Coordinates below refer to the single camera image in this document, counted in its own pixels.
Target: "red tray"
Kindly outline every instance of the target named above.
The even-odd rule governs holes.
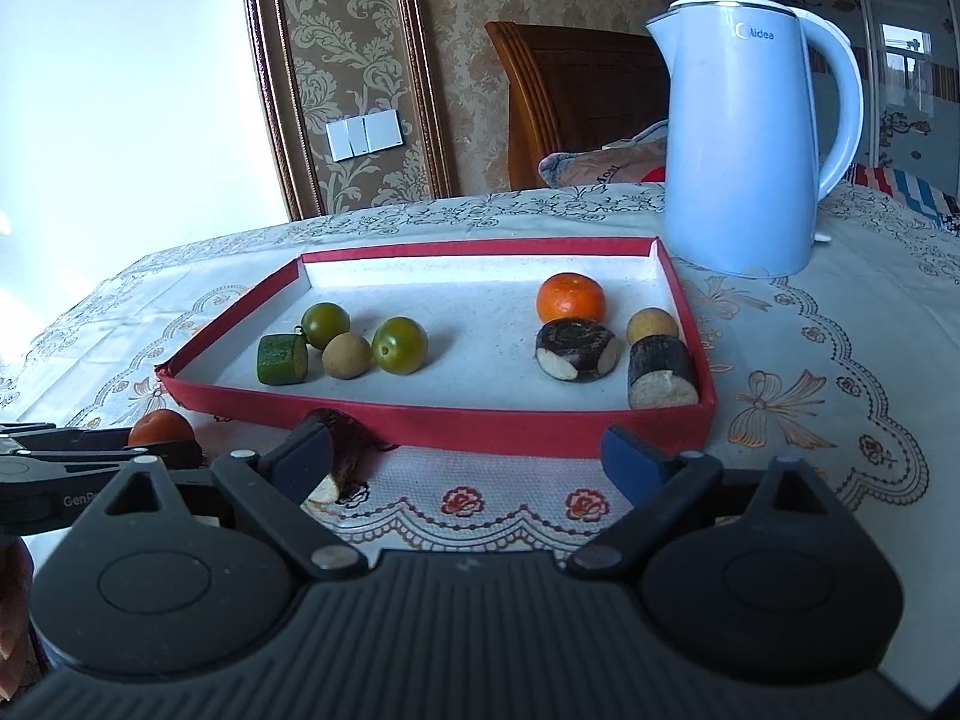
[[[629,353],[587,384],[539,370],[535,299],[551,274],[592,276],[608,298],[606,324],[658,305],[680,322],[699,377],[693,406],[630,410]],[[337,302],[371,338],[390,316],[426,329],[431,356],[410,376],[371,370],[352,381],[311,374],[301,385],[256,380],[256,343],[293,332],[304,309]],[[301,255],[267,276],[157,367],[176,402],[197,412],[292,428],[316,408],[342,410],[384,442],[556,458],[596,458],[608,426],[622,424],[668,452],[700,449],[716,410],[707,358],[670,258],[654,238],[522,239],[386,245]]]

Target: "person's hand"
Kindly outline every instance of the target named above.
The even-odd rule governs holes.
[[[30,585],[34,560],[22,538],[0,549],[0,698],[20,687],[30,650]]]

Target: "table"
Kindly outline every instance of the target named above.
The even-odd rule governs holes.
[[[107,428],[176,408],[154,366],[299,252],[384,242],[659,234],[659,184],[489,194],[315,218],[144,258],[99,285],[0,370],[0,420]],[[802,456],[904,582],[886,672],[934,704],[960,679],[960,239],[842,183],[810,266],[741,279],[678,263],[719,397],[709,451],[730,466]],[[187,415],[208,454],[285,433]],[[402,447],[342,504],[305,508],[371,559],[384,548],[551,549],[561,559],[627,512],[595,461]]]

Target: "wooden headboard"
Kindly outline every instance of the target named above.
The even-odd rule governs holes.
[[[593,151],[666,119],[670,79],[653,38],[567,26],[489,22],[510,80],[514,190],[545,186],[555,151]]]

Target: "white light switch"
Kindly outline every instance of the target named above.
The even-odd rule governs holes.
[[[353,156],[358,157],[361,154],[370,153],[367,146],[367,131],[364,129],[362,116],[347,119],[347,133],[350,137],[350,148],[353,150]]]
[[[353,156],[346,119],[340,119],[339,122],[328,122],[326,138],[330,141],[330,156],[333,157],[334,162],[340,162],[342,159],[349,159]]]
[[[367,114],[363,120],[367,128],[368,151],[403,146],[400,119],[397,119],[397,111],[394,109]]]

